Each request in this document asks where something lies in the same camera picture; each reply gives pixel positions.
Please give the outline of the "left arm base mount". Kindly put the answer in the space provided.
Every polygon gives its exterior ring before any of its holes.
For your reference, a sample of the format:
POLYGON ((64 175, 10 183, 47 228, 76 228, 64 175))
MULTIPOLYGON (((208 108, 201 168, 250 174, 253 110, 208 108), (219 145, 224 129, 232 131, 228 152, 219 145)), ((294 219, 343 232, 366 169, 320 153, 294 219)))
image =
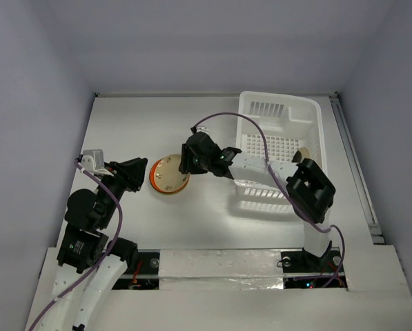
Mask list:
POLYGON ((140 250, 135 242, 118 238, 110 253, 127 264, 113 290, 159 289, 159 250, 140 250))

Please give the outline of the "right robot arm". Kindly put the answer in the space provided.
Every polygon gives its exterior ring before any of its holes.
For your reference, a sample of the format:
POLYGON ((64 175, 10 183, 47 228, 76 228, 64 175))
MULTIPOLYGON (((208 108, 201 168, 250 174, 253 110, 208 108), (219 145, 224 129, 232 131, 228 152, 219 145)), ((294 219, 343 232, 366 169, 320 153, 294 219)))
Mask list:
POLYGON ((319 270, 327 263, 331 240, 326 214, 333 205, 335 187, 314 160, 269 161, 238 148, 221 149, 205 132, 190 136, 182 144, 181 156, 182 174, 209 172, 216 177, 277 188, 304 221, 304 265, 319 270))

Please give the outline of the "orange plate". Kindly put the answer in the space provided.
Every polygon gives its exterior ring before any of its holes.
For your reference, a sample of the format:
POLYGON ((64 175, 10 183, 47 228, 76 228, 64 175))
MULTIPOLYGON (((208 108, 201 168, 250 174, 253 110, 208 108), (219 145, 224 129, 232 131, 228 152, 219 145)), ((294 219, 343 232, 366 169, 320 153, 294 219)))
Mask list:
POLYGON ((172 194, 179 189, 177 172, 162 159, 152 166, 149 180, 151 186, 159 193, 172 194))

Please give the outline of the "cream floral plate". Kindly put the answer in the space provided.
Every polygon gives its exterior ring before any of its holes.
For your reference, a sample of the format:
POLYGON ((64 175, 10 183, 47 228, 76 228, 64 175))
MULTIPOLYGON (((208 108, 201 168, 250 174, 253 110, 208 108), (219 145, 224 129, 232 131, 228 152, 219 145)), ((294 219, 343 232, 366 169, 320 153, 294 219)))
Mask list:
POLYGON ((156 191, 162 194, 175 194, 188 185, 190 175, 179 171, 181 160, 180 154, 170 154, 152 166, 149 179, 156 191))

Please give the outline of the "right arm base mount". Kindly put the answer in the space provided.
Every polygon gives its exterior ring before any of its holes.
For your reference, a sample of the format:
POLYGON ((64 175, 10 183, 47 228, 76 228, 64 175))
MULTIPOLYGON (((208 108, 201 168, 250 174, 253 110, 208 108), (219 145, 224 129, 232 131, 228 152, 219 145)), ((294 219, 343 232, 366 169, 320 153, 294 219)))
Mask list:
POLYGON ((282 251, 276 266, 283 272, 285 289, 344 288, 347 289, 344 267, 327 283, 340 266, 341 252, 327 250, 316 257, 304 250, 282 251))

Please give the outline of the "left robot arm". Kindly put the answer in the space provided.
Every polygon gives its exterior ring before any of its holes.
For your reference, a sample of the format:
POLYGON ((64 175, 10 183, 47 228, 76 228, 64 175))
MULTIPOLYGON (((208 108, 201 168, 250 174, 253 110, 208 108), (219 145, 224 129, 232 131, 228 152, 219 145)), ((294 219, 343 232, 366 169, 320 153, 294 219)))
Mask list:
POLYGON ((85 150, 75 159, 97 187, 68 197, 51 299, 30 330, 92 330, 114 284, 137 267, 137 244, 119 236, 123 221, 113 237, 103 231, 114 215, 124 216, 120 200, 141 189, 147 164, 146 158, 106 163, 102 150, 85 150))

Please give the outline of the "beige plate with black spot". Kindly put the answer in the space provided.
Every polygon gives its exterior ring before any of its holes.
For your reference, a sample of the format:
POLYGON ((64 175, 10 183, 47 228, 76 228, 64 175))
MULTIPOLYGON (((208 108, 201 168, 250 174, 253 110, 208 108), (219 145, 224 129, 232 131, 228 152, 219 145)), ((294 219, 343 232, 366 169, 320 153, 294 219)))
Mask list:
POLYGON ((302 147, 299 148, 298 151, 293 155, 292 162, 293 163, 300 163, 304 159, 310 159, 311 153, 308 148, 302 147))

